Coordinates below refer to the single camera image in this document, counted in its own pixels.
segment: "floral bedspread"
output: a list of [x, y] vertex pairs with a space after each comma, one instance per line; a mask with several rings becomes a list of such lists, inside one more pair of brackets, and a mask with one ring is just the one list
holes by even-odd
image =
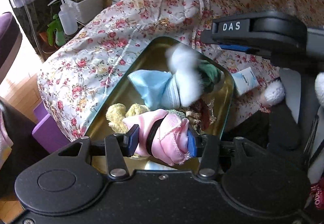
[[44, 105], [73, 141], [129, 66], [154, 38], [175, 38], [236, 72], [252, 67], [260, 87], [233, 102], [234, 125], [259, 109], [260, 91], [278, 76], [267, 60], [220, 50], [200, 42], [212, 18], [275, 9], [296, 15], [308, 26], [324, 25], [324, 0], [121, 0], [104, 9], [54, 53], [38, 74]]

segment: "white squeeze bottle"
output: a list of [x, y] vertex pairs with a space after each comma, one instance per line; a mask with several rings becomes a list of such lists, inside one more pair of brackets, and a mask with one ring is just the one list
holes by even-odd
[[[57, 0], [53, 0], [48, 4], [50, 6]], [[61, 0], [62, 5], [60, 6], [61, 11], [59, 12], [59, 18], [66, 35], [72, 35], [78, 31], [78, 23], [76, 20], [76, 16], [73, 13], [73, 10], [68, 6], [68, 4], [64, 3], [64, 0]]]

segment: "yellow crochet cloth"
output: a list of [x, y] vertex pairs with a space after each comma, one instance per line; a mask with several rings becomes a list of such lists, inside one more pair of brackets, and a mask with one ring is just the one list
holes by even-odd
[[123, 119], [125, 117], [140, 115], [144, 112], [150, 111], [145, 105], [140, 105], [134, 103], [129, 110], [126, 112], [125, 105], [121, 103], [116, 103], [111, 105], [107, 112], [106, 112], [106, 119], [109, 122], [109, 126], [114, 130], [116, 133], [127, 133], [128, 128], [123, 123]]

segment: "wooden floor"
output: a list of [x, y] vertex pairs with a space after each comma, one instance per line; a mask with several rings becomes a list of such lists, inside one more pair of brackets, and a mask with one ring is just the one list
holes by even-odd
[[[37, 88], [37, 72], [42, 61], [24, 36], [18, 55], [7, 76], [0, 84], [0, 97], [36, 122], [33, 109], [41, 102]], [[0, 220], [9, 223], [22, 207], [16, 197], [0, 198]]]

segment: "white planter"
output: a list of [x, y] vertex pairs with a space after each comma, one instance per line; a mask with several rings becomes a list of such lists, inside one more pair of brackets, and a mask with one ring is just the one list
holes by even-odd
[[72, 0], [64, 1], [73, 9], [77, 21], [84, 25], [103, 10], [103, 0], [83, 0], [79, 3]]

